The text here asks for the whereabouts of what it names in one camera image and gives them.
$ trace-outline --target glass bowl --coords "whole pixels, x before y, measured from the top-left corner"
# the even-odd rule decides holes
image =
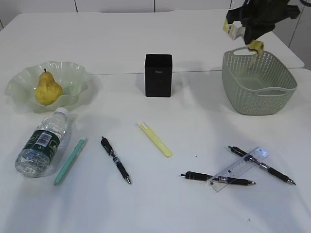
[[[35,89],[44,69],[49,71],[63,88],[63,95],[50,105],[42,105],[35,98]],[[23,69],[10,80],[4,93],[11,96],[16,105],[27,105],[35,112],[48,112],[75,104],[79,95],[88,89],[90,80],[91,77],[85,68],[76,63],[44,62]]]

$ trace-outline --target bottle cap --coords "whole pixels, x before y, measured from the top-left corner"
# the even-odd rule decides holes
[[[66,118],[68,118],[69,116],[69,112],[66,108],[57,108],[55,112],[63,113],[66,116]]]

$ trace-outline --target basket handle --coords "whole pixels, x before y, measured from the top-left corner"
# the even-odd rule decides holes
[[[246,51],[248,51],[248,54],[236,54],[235,52],[238,52],[238,51],[241,51],[241,50],[246,50]],[[235,49],[235,50],[232,50],[231,51],[235,56],[241,56],[241,55],[243,55],[243,56],[249,56],[249,55],[255,55],[255,54],[257,54],[256,52],[254,52],[254,51],[249,51],[248,50],[248,48],[247,47],[240,47],[240,48],[237,48],[237,49]]]
[[[282,91],[284,93],[282,94],[277,94],[277,95],[261,95],[260,93],[261,92],[266,92],[266,91]],[[254,91],[255,95],[257,96],[284,96],[285,94],[287,94],[288,92],[290,92],[291,90],[289,89],[286,89],[286,88],[283,88],[283,87],[267,87],[267,88],[263,88],[263,89],[259,89],[259,90],[256,90]]]

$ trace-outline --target green label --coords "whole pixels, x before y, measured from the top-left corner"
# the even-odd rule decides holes
[[[59,143],[59,138],[50,131],[37,130],[28,140],[24,149],[34,149],[41,151],[50,158],[50,161],[52,161]]]

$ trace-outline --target black pen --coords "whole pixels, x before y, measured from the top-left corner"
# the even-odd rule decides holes
[[[240,157],[243,157],[243,156],[245,156],[247,154],[245,151],[241,150],[238,147],[231,147],[231,146],[228,146],[228,147],[230,148],[230,150],[233,153],[237,154]],[[279,171],[275,170],[272,167],[269,167],[268,165],[266,165],[264,163],[260,163],[253,156],[251,156],[251,155],[248,156],[247,160],[252,161],[253,163],[257,164],[261,169],[269,172],[271,175],[274,175],[275,177],[278,177],[279,179],[283,180],[284,182],[296,185],[296,183],[292,179],[290,179],[288,176],[285,176],[284,174],[280,173]]]
[[[131,184],[132,182],[131,182],[130,176],[128,175],[125,168],[123,167],[123,164],[121,163],[120,159],[115,155],[115,152],[113,151],[113,149],[112,149],[111,145],[109,144],[107,138],[102,137],[101,144],[105,148],[105,150],[107,151],[108,155],[113,159],[113,161],[117,165],[117,168],[121,172],[121,175],[123,176],[123,178],[129,184]]]
[[[186,179],[196,180],[196,181],[207,181],[213,177],[211,175],[192,172],[192,171],[187,171],[186,174],[181,174],[181,176],[185,177]],[[236,179],[232,177],[224,177],[224,176],[219,176],[217,178],[214,178],[213,181],[218,182],[218,183],[229,183],[229,184],[238,184],[238,185],[245,185],[245,186],[256,184],[253,181],[249,181],[245,179]]]

